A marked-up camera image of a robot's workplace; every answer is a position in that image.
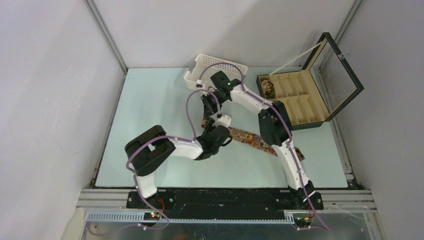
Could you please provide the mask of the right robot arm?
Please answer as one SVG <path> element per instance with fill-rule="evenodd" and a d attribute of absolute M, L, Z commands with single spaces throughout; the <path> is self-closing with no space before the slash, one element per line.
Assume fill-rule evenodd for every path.
<path fill-rule="evenodd" d="M 248 109 L 258 117 L 259 134 L 262 140 L 277 154 L 285 171 L 291 194 L 291 204 L 304 209 L 316 192 L 307 177 L 295 151 L 292 125 L 285 105 L 281 101 L 271 102 L 245 87 L 242 80 L 229 79 L 223 71 L 214 73 L 210 80 L 214 91 L 201 97 L 205 119 L 219 113 L 223 103 L 233 102 Z"/>

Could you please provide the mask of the white perforated plastic basket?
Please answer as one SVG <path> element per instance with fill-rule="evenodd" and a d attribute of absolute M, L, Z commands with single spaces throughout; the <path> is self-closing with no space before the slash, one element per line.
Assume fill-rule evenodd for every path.
<path fill-rule="evenodd" d="M 249 68 L 241 63 L 232 62 L 206 54 L 199 54 L 184 75 L 184 81 L 187 87 L 191 90 L 197 89 L 196 85 L 198 84 L 198 80 L 202 81 L 201 84 L 204 89 L 208 89 L 209 87 L 216 89 L 217 87 L 211 80 L 212 75 L 222 71 L 230 80 L 241 80 L 241 74 L 238 69 L 240 69 L 241 73 L 246 76 Z"/>

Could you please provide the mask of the colourful patterned tie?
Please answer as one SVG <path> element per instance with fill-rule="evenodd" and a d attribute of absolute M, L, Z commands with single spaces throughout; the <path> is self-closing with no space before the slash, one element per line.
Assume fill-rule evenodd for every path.
<path fill-rule="evenodd" d="M 201 127 L 205 129 L 207 124 L 210 122 L 215 123 L 215 120 L 211 117 L 204 118 L 202 120 Z M 228 127 L 228 129 L 230 132 L 230 136 L 234 141 L 249 145 L 250 147 L 253 147 L 260 151 L 277 156 L 275 150 L 269 144 L 267 144 L 260 135 L 234 127 Z M 298 147 L 294 147 L 294 150 L 300 161 L 305 160 L 305 156 Z"/>

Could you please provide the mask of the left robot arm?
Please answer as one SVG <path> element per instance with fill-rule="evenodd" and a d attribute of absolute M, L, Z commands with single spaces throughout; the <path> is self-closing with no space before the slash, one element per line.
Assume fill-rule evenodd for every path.
<path fill-rule="evenodd" d="M 230 130 L 209 124 L 194 140 L 167 135 L 161 125 L 155 125 L 137 136 L 124 147 L 128 157 L 126 168 L 131 171 L 138 201 L 145 208 L 153 208 L 158 202 L 155 171 L 169 157 L 183 157 L 194 161 L 208 159 L 221 147 L 232 142 Z"/>

